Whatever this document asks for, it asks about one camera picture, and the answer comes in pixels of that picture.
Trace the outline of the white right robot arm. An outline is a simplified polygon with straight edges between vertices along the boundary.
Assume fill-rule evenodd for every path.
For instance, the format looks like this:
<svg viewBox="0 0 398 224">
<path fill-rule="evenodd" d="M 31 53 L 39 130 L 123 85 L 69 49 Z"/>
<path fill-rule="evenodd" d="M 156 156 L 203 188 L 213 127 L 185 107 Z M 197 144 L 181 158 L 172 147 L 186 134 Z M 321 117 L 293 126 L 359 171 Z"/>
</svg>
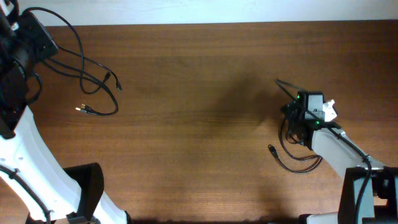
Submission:
<svg viewBox="0 0 398 224">
<path fill-rule="evenodd" d="M 397 223 L 397 168 L 372 158 L 334 122 L 333 101 L 319 91 L 301 90 L 282 107 L 288 136 L 325 160 L 343 179 L 338 211 L 304 214 L 299 223 Z"/>
</svg>

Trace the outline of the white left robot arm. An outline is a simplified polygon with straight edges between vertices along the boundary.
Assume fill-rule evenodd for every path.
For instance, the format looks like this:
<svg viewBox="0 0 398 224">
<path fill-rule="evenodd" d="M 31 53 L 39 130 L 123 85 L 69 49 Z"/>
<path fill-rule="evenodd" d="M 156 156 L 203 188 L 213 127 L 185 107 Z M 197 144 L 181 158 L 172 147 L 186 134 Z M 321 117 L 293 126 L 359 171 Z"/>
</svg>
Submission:
<svg viewBox="0 0 398 224">
<path fill-rule="evenodd" d="M 27 223 L 131 223 L 104 191 L 100 165 L 61 167 L 36 127 L 27 82 L 57 52 L 32 8 L 1 2 L 1 178 L 28 208 Z"/>
</svg>

